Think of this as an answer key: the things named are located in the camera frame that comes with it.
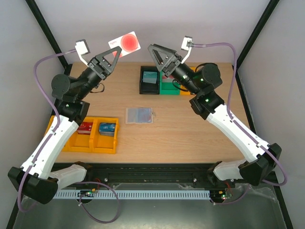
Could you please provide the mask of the white red-dot credit card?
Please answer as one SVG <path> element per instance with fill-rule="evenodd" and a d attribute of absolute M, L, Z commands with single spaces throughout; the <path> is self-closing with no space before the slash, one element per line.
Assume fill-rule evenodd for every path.
<path fill-rule="evenodd" d="M 134 31 L 109 41 L 108 45 L 111 49 L 117 46 L 122 49 L 119 56 L 120 58 L 141 49 L 140 43 Z"/>

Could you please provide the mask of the cream leather card holder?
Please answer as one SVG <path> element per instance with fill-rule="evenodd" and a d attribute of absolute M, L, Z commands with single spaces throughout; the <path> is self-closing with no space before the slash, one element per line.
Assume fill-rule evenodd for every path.
<path fill-rule="evenodd" d="M 126 124 L 152 124 L 153 109 L 152 108 L 126 108 L 125 111 Z"/>

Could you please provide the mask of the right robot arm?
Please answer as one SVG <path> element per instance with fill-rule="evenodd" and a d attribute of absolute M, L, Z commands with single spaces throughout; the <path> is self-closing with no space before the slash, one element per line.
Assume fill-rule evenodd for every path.
<path fill-rule="evenodd" d="M 223 82 L 218 65 L 204 63 L 201 69 L 193 71 L 175 50 L 151 44 L 148 51 L 158 71 L 173 77 L 194 95 L 190 100 L 193 111 L 222 131 L 244 156 L 242 160 L 216 162 L 208 170 L 209 184 L 218 187 L 225 180 L 242 179 L 257 186 L 265 181 L 275 168 L 282 149 L 277 143 L 269 144 L 252 132 L 215 92 Z"/>

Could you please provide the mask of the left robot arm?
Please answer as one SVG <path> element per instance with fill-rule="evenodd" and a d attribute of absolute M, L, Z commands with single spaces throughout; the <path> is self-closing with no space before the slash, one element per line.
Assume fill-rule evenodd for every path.
<path fill-rule="evenodd" d="M 78 78 L 66 74 L 54 76 L 52 96 L 59 104 L 55 107 L 51 103 L 55 112 L 53 122 L 31 156 L 21 167 L 12 167 L 8 172 L 18 192 L 20 211 L 24 211 L 21 205 L 23 196 L 47 204 L 58 190 L 85 179 L 89 167 L 81 162 L 55 172 L 51 169 L 69 138 L 87 116 L 90 104 L 84 98 L 112 74 L 121 52 L 121 47 L 116 46 L 96 55 Z"/>

